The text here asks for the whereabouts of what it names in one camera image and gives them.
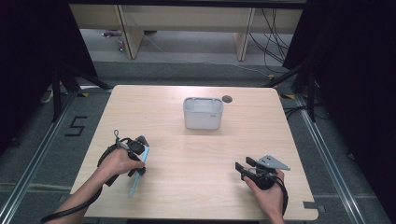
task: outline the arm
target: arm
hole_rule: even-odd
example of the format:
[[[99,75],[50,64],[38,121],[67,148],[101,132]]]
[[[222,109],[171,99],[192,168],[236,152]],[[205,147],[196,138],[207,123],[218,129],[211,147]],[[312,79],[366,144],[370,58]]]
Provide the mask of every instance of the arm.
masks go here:
[[[72,194],[55,212],[61,212],[87,202],[113,175],[122,175],[134,168],[143,168],[145,163],[129,159],[124,149],[115,149],[93,172],[91,177]],[[87,209],[83,209],[66,217],[60,217],[47,223],[79,223]]]
[[[280,170],[276,170],[276,175],[282,181],[285,175]],[[268,217],[272,224],[284,224],[285,220],[282,215],[283,193],[279,185],[274,184],[268,190],[262,190],[247,176],[244,177],[245,182],[253,191],[259,201],[260,209]]]

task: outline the right hand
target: right hand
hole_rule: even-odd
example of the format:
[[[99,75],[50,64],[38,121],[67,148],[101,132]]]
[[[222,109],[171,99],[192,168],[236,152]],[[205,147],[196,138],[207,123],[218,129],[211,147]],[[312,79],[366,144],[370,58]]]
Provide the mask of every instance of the right hand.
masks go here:
[[[285,174],[276,169],[276,175],[284,181]],[[282,209],[283,209],[283,192],[278,184],[274,184],[270,189],[262,190],[257,187],[253,180],[244,177],[244,181],[253,191],[257,200],[259,201],[260,209],[268,217],[271,223],[284,223]]]

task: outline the wooden table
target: wooden table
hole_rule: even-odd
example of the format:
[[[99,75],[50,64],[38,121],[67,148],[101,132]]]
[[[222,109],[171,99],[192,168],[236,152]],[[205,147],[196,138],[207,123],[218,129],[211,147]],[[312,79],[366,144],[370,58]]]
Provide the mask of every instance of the wooden table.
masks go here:
[[[224,95],[218,130],[189,130],[184,125],[186,97]],[[108,100],[72,188],[75,192],[96,169],[104,150],[119,137],[143,134],[150,151],[147,171],[134,197],[134,178],[121,175],[91,205],[87,217],[200,220],[265,219],[252,192],[235,170],[236,161],[267,154],[287,164],[285,184],[289,206],[285,219],[314,220],[313,202],[303,166],[284,111],[274,89],[183,86],[117,86]]]

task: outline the hand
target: hand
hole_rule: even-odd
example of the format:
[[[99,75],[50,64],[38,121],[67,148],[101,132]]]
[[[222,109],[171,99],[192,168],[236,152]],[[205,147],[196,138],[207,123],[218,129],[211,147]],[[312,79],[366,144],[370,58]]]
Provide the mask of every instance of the hand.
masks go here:
[[[276,170],[276,175],[284,181],[285,174],[282,171]],[[282,208],[283,208],[283,193],[278,184],[274,184],[270,189],[262,190],[257,187],[253,180],[244,177],[245,182],[253,191],[257,200],[259,201],[260,209],[268,217],[271,223],[284,223]]]
[[[134,161],[128,157],[128,152],[123,148],[116,148],[102,161],[99,170],[106,171],[109,177],[125,174],[134,168],[143,168],[145,163]]]

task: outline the forearm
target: forearm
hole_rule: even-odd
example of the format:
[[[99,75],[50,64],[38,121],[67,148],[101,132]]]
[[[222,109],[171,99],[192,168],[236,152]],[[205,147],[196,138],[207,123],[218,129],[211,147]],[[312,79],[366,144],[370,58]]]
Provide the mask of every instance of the forearm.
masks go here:
[[[62,212],[70,208],[74,208],[79,206],[85,202],[87,202],[90,198],[92,198],[96,192],[106,183],[106,181],[112,176],[112,174],[108,173],[106,170],[98,168],[92,174],[92,176],[74,193],[72,194],[56,211]],[[76,213],[70,214],[65,217],[59,217],[47,223],[79,223],[88,208],[82,209]]]

